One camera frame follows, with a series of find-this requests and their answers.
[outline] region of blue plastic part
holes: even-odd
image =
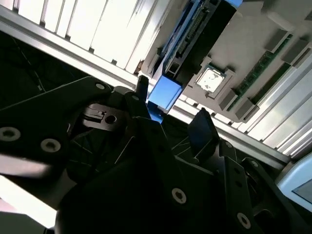
[[[169,111],[182,93],[182,86],[162,75],[151,91],[148,100]]]
[[[163,117],[161,116],[162,111],[158,108],[158,106],[151,101],[147,103],[148,112],[150,113],[150,116],[152,120],[155,120],[159,123],[162,123]]]
[[[243,3],[243,0],[225,0],[225,1],[227,1],[228,3],[230,3],[235,7],[239,7]]]
[[[281,192],[290,200],[312,212],[312,204],[297,195],[294,190],[312,179],[312,154],[299,160],[277,183]]]

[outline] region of white light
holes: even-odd
[[[72,43],[89,50],[105,3],[105,0],[81,0],[77,2],[68,33]]]
[[[223,81],[224,77],[210,68],[198,78],[197,84],[206,91],[213,93]]]
[[[44,22],[45,28],[51,32],[55,32],[58,24],[60,10],[63,4],[63,0],[48,1]]]
[[[95,55],[109,62],[112,59],[117,60],[114,55],[127,40],[123,33],[127,28],[136,2],[137,0],[109,0],[107,2],[92,42]]]
[[[0,208],[1,208],[1,212],[23,214],[21,211],[18,211],[9,203],[3,201],[1,198],[0,198]]]
[[[148,20],[147,26],[144,29],[143,35],[139,39],[135,50],[133,51],[130,60],[126,66],[126,70],[133,73],[138,63],[144,60],[150,50],[158,32],[161,28],[164,18],[166,18],[169,11],[168,8],[170,0],[161,0],[156,3],[156,6]]]
[[[19,0],[19,15],[39,24],[44,0]]]
[[[13,1],[14,0],[0,0],[0,5],[5,6],[6,8],[12,10],[13,9]]]
[[[136,5],[129,24],[121,35],[123,41],[119,44],[118,50],[114,54],[114,60],[117,61],[118,67],[122,69],[126,67],[142,28],[150,15],[150,11],[153,9],[154,2],[155,0],[140,0]]]
[[[75,0],[66,0],[64,3],[63,10],[62,10],[60,20],[59,20],[59,26],[57,29],[57,34],[63,38],[66,35],[70,17],[74,9],[74,5],[75,5]]]
[[[44,227],[54,227],[57,211],[2,175],[0,175],[0,197]]]
[[[154,86],[152,84],[149,84],[147,88],[147,92],[150,93],[153,89],[154,89]]]

